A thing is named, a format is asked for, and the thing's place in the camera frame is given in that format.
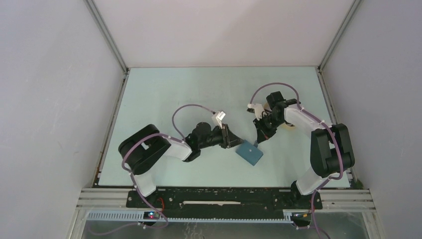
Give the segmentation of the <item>blue card holder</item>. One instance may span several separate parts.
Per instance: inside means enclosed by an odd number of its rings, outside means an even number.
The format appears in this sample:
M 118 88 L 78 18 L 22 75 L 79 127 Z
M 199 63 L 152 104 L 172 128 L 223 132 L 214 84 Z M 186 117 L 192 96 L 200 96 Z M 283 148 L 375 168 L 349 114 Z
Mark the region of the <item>blue card holder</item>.
M 263 152 L 247 140 L 241 143 L 235 152 L 252 166 L 255 166 L 263 156 Z

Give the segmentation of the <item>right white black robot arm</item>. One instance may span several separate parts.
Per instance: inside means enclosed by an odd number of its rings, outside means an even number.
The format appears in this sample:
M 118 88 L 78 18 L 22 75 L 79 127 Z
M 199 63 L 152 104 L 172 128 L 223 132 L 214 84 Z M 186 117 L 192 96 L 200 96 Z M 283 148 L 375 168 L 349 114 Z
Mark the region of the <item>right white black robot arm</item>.
M 311 140 L 310 168 L 291 185 L 289 200 L 295 208 L 304 207 L 309 195 L 330 180 L 340 179 L 355 159 L 347 126 L 326 124 L 301 106 L 297 99 L 286 100 L 281 92 L 266 98 L 269 108 L 249 103 L 248 111 L 255 114 L 253 123 L 260 144 L 275 135 L 282 124 L 292 124 Z

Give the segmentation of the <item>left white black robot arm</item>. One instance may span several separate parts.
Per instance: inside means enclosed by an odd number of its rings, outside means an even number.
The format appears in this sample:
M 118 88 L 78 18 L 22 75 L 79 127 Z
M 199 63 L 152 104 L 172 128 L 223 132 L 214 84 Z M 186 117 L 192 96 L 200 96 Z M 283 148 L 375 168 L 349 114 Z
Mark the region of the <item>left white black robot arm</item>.
M 151 168 L 161 157 L 191 162 L 200 156 L 204 148 L 218 145 L 229 149 L 243 142 L 224 123 L 211 127 L 209 123 L 200 122 L 185 139 L 163 134 L 155 125 L 149 124 L 124 140 L 118 152 L 122 156 L 123 169 L 129 172 L 134 186 L 140 190 L 138 201 L 149 208 L 157 202 L 157 186 Z

